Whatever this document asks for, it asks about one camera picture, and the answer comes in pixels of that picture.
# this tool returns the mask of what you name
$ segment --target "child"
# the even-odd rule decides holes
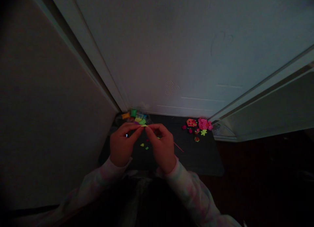
[[[126,138],[131,130],[135,132]],[[34,225],[76,221],[92,226],[240,226],[232,217],[220,214],[197,174],[182,166],[174,155],[173,136],[162,124],[145,127],[159,165],[156,173],[125,174],[132,161],[133,145],[143,130],[140,125],[124,123],[110,137],[107,161],[86,175],[80,188]],[[154,131],[162,137],[158,139]]]

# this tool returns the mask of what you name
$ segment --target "finger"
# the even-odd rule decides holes
[[[171,134],[163,124],[152,124],[148,125],[148,127],[155,130],[158,129],[163,137]]]
[[[139,127],[132,135],[128,138],[128,142],[134,144],[136,140],[140,137],[141,133],[143,132],[144,127]]]
[[[139,127],[141,127],[141,125],[136,125],[134,123],[130,123],[130,124],[125,125],[125,126],[122,125],[117,130],[117,133],[118,133],[119,136],[125,136],[125,134],[129,133],[131,130],[138,129]]]
[[[159,142],[159,139],[156,137],[156,135],[154,134],[154,132],[152,131],[152,129],[150,127],[145,127],[145,131],[146,131],[147,137],[150,140],[150,142],[152,143],[152,145]]]

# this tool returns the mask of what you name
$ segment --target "white door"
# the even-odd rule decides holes
[[[313,0],[75,0],[127,107],[210,117],[314,44]]]

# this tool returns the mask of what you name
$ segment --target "dark floor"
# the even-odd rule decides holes
[[[303,131],[217,142],[223,177],[200,176],[223,214],[247,226],[307,226],[314,213],[314,144]]]

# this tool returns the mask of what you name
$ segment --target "sleeve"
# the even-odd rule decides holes
[[[32,226],[50,226],[71,215],[75,210],[91,203],[110,184],[123,175],[131,161],[132,158],[130,158],[126,166],[117,167],[108,158],[100,168],[86,175],[80,187],[72,190],[57,209],[38,216]]]
[[[241,226],[231,216],[220,214],[208,188],[197,174],[186,171],[178,158],[172,172],[164,177],[198,225]]]

